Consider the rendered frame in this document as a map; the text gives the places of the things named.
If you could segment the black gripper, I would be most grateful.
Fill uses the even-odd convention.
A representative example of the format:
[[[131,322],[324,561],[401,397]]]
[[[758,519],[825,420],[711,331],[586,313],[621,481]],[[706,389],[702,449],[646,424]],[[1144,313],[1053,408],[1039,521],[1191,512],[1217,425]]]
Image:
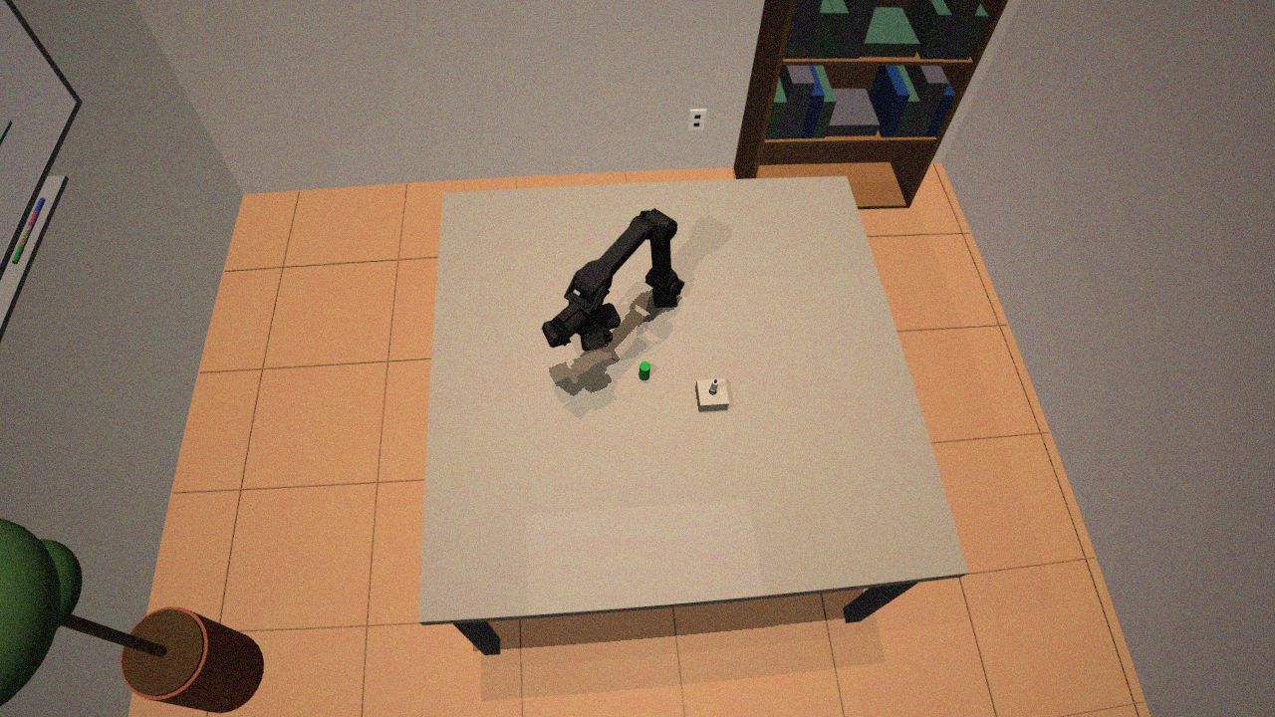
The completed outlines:
[[[586,323],[592,324],[595,322],[602,322],[601,328],[606,328],[606,330],[615,330],[615,328],[620,325],[621,318],[615,305],[608,302],[608,304],[602,304],[601,314],[595,316],[593,322],[586,322]],[[550,322],[543,323],[542,330],[544,333],[544,339],[547,339],[550,347],[558,347],[561,344],[565,346],[571,343],[570,339],[560,339],[560,337],[556,336],[555,330],[552,330]]]

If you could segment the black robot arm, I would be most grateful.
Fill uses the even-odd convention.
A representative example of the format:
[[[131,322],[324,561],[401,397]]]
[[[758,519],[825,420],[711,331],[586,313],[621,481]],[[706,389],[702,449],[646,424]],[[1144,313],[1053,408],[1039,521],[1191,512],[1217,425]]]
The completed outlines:
[[[686,282],[678,279],[672,269],[669,239],[674,237],[674,232],[677,222],[660,211],[640,211],[640,216],[632,219],[623,236],[612,242],[601,259],[588,262],[572,276],[564,295],[569,305],[550,322],[556,336],[560,339],[570,339],[574,333],[580,333],[583,351],[609,346],[612,332],[601,328],[602,322],[592,324],[586,322],[593,322],[601,314],[603,299],[609,293],[612,276],[645,239],[650,240],[652,249],[652,269],[646,272],[645,282],[652,286],[654,307],[677,306],[674,295],[681,295]],[[578,296],[574,290],[580,295]]]

